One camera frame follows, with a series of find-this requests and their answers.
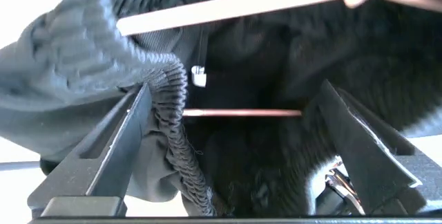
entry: black fabric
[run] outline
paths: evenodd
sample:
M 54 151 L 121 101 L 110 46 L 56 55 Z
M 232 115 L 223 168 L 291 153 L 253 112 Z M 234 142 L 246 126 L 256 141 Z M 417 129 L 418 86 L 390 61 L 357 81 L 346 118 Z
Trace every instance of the black fabric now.
M 311 180 L 336 155 L 320 119 L 182 120 L 184 107 L 302 109 L 328 78 L 405 135 L 441 126 L 440 15 L 333 1 L 130 38 L 115 27 L 197 1 L 63 0 L 0 50 L 0 136 L 59 162 L 120 88 L 147 81 L 153 114 L 128 194 L 180 190 L 191 215 L 295 216 L 314 214 Z M 206 88 L 187 85 L 201 64 Z

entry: jacket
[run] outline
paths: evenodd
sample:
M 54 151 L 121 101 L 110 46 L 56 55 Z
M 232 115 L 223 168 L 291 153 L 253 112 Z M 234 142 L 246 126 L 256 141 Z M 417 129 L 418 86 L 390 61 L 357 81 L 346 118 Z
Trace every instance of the jacket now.
M 296 118 L 183 119 L 184 108 L 302 109 L 329 79 L 406 136 L 439 133 L 437 13 L 333 1 L 132 37 L 115 27 L 198 1 L 63 0 L 0 50 L 0 136 L 57 163 L 124 88 L 148 82 L 128 194 L 160 202 L 179 190 L 190 215 L 290 216 L 314 213 L 311 180 L 336 155 L 327 134 Z M 195 65 L 206 88 L 188 83 Z

